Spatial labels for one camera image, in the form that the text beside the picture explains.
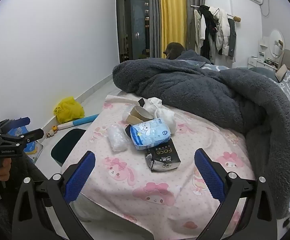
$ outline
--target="yellow plastic bag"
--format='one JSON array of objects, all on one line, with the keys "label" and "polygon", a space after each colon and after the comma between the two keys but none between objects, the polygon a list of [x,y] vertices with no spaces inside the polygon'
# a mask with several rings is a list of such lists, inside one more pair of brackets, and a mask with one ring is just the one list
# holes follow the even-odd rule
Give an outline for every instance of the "yellow plastic bag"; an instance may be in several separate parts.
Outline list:
[{"label": "yellow plastic bag", "polygon": [[84,117],[84,109],[73,97],[64,98],[54,109],[58,122],[66,123]]}]

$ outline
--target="blue cinnamoroll package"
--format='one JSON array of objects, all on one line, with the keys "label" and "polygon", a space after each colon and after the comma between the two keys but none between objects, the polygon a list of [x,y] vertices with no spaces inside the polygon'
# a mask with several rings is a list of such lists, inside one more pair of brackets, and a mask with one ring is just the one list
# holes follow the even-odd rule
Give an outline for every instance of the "blue cinnamoroll package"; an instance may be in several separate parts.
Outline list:
[{"label": "blue cinnamoroll package", "polygon": [[132,141],[138,150],[155,147],[167,142],[171,137],[167,124],[160,118],[133,125],[130,131]]}]

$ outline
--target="blue gripper pad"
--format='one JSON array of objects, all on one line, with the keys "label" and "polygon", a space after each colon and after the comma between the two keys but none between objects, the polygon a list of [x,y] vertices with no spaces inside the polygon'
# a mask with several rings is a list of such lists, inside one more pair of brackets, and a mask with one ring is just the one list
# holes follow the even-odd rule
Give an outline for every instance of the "blue gripper pad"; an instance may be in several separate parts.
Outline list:
[{"label": "blue gripper pad", "polygon": [[201,149],[198,149],[195,152],[194,161],[213,198],[218,199],[222,203],[225,200],[225,186],[213,168],[210,158],[206,157]]},{"label": "blue gripper pad", "polygon": [[89,175],[95,167],[95,154],[89,152],[88,155],[80,161],[73,175],[65,185],[64,199],[67,204],[77,199],[79,193],[84,187]]},{"label": "blue gripper pad", "polygon": [[11,120],[8,124],[7,124],[7,130],[10,131],[11,129],[16,129],[19,127],[23,127],[25,125],[30,124],[30,119],[29,117],[24,117],[24,118],[20,118],[20,119],[16,119],[16,120]]}]

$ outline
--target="white jacket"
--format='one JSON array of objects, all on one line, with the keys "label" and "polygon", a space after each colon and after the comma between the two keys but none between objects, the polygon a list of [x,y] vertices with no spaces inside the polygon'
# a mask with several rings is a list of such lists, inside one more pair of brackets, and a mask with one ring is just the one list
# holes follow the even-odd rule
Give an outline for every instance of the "white jacket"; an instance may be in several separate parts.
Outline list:
[{"label": "white jacket", "polygon": [[217,51],[220,51],[221,48],[222,54],[228,56],[229,51],[229,36],[230,36],[230,28],[227,18],[227,12],[223,9],[210,7],[209,11],[213,14],[214,19],[218,21],[216,29],[216,48]]},{"label": "white jacket", "polygon": [[198,33],[199,51],[200,51],[201,47],[203,46],[203,42],[205,40],[205,30],[206,30],[206,23],[205,23],[204,15],[202,14],[201,22],[200,22],[200,26],[199,26],[199,33]]},{"label": "white jacket", "polygon": [[194,9],[194,22],[195,22],[195,52],[200,55],[201,48],[199,46],[199,25],[201,21],[201,16],[198,11]]}]

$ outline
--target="round mirror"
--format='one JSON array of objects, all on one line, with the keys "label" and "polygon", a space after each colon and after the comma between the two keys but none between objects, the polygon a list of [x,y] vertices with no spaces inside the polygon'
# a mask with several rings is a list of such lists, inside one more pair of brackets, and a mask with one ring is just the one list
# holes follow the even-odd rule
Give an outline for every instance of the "round mirror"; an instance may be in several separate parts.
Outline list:
[{"label": "round mirror", "polygon": [[282,55],[284,50],[284,39],[278,30],[273,30],[269,36],[269,50],[274,58]]}]

